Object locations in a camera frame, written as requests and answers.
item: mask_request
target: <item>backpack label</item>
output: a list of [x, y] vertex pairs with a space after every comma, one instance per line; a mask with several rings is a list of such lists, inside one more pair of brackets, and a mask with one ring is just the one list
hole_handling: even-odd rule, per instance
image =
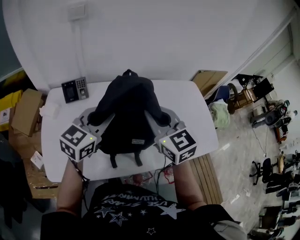
[[132, 139], [132, 144], [140, 144], [140, 145], [144, 145], [145, 144], [145, 140], [142, 139]]

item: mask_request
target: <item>electrical cable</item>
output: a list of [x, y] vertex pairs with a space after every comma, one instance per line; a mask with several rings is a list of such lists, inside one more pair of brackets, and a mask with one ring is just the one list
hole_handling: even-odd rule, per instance
[[83, 199], [84, 206], [85, 206], [86, 210], [89, 211], [89, 208], [88, 208], [88, 205], [87, 205], [86, 199], [85, 199], [85, 194], [88, 191], [90, 179], [86, 178], [83, 175], [82, 171], [78, 168], [78, 165], [77, 165], [77, 163], [75, 161], [71, 160], [70, 158], [69, 158], [69, 160], [71, 161], [71, 163], [75, 167], [75, 169], [76, 169], [77, 173], [79, 174], [79, 176], [82, 178], [82, 181], [83, 181], [82, 199]]
[[265, 144], [265, 148], [264, 148], [264, 150], [263, 150], [263, 147], [262, 147], [262, 145], [261, 145], [261, 142], [259, 141], [259, 139], [258, 139], [258, 138], [257, 138], [257, 136], [256, 136], [256, 133], [255, 133], [254, 129], [252, 128], [252, 131], [254, 132], [255, 138], [258, 140], [259, 146], [261, 147], [261, 149], [262, 149], [262, 152], [263, 152], [264, 154], [267, 154], [267, 137], [268, 137], [268, 128], [269, 128], [269, 127], [267, 127], [267, 132], [266, 132], [266, 144]]
[[[154, 178], [155, 187], [156, 187], [156, 193], [157, 193], [157, 194], [159, 193], [159, 177], [160, 177], [160, 174], [161, 174], [165, 169], [167, 169], [168, 167], [170, 167], [170, 166], [173, 165], [173, 163], [170, 163], [170, 164], [168, 164], [167, 166], [166, 166], [165, 164], [164, 164], [164, 167], [163, 167], [163, 168], [157, 169], [157, 170], [155, 170], [155, 172], [154, 172], [153, 178]], [[159, 171], [158, 174], [157, 174], [157, 180], [155, 180], [155, 174], [156, 174], [156, 171]]]

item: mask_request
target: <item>black backpack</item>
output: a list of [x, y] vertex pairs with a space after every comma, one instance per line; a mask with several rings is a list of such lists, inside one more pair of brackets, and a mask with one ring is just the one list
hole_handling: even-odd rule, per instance
[[109, 84], [96, 110], [88, 116], [89, 124], [99, 126], [115, 114], [99, 143], [100, 150], [110, 154], [113, 168], [117, 167], [115, 157], [120, 153], [134, 153], [137, 165], [143, 165], [140, 152], [151, 146], [155, 138], [145, 110], [158, 125], [170, 124], [170, 116], [158, 104], [152, 81], [127, 70]]

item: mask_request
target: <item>wooden pallet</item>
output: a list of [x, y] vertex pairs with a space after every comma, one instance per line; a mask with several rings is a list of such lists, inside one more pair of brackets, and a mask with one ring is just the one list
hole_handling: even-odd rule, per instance
[[190, 160], [196, 181], [207, 204], [223, 202], [219, 182], [209, 154]]

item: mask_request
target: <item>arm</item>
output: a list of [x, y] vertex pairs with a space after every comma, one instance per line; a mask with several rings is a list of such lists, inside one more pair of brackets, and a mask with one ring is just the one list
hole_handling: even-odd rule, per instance
[[191, 210], [206, 205], [189, 161], [173, 166], [173, 172], [178, 202]]
[[[83, 161], [78, 163], [78, 168], [82, 170]], [[78, 216], [81, 209], [82, 191], [83, 180], [71, 161], [68, 160], [58, 193], [57, 212], [69, 212]]]

